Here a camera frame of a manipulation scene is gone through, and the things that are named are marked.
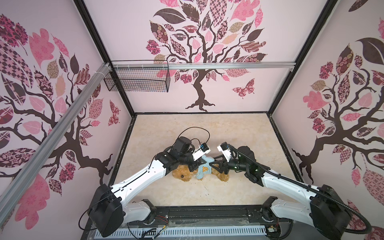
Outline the light blue fleece hoodie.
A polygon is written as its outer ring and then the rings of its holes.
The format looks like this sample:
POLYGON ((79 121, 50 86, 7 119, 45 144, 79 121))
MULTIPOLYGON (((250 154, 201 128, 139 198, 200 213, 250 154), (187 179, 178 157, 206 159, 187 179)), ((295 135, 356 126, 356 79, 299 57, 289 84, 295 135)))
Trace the light blue fleece hoodie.
POLYGON ((214 162, 215 159, 212 157, 208 157, 206 155, 202 156, 201 159, 202 159, 202 162, 205 162, 205 163, 203 163, 202 165, 199 165, 198 167, 198 172, 196 173, 197 180, 202 180, 204 176, 210 175, 213 173, 210 163, 214 162))

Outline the brown plush teddy bear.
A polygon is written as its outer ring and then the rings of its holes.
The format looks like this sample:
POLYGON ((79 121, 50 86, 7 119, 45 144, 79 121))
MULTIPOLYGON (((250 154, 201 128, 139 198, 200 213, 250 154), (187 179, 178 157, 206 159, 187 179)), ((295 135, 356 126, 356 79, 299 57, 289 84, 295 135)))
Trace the brown plush teddy bear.
MULTIPOLYGON (((212 171, 213 171, 213 173, 210 175, 216 176, 220 181, 222 181, 222 182, 228 182, 229 181, 229 179, 230 179, 229 175, 215 175, 215 169, 214 168, 212 168, 212 171)), ((179 179, 183 182, 189 182, 192 178, 196 178, 197 172, 198 172, 198 169, 194 170, 193 172, 190 172, 188 166, 179 165, 176 170, 172 171, 172 176, 175 179, 179 179)))

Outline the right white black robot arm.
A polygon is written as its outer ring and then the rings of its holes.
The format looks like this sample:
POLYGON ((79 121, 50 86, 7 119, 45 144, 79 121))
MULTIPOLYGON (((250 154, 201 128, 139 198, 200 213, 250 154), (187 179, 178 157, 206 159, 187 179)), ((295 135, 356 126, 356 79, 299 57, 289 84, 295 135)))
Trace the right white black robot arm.
POLYGON ((252 183, 276 190, 295 200, 287 202, 269 197, 260 209, 264 221, 298 221, 314 227, 329 240, 341 239, 352 217, 331 187, 319 188, 285 177, 258 163, 253 151, 247 146, 235 149, 222 143, 218 150, 221 155, 215 158, 211 166, 219 173, 243 172, 252 183))

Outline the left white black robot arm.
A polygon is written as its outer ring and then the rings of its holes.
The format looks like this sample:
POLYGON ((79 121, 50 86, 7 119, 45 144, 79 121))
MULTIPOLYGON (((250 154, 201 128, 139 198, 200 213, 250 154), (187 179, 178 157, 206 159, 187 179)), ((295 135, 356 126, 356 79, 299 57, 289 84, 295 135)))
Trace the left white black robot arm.
POLYGON ((185 165, 190 172, 201 165, 201 157, 209 151, 206 143, 194 147, 186 137, 178 137, 175 143, 156 154, 151 163, 128 179, 108 186, 101 185, 95 191, 86 214, 102 237, 113 234, 121 225, 134 221, 149 221, 155 207, 148 200, 132 203, 131 200, 153 182, 163 178, 178 166, 185 165))

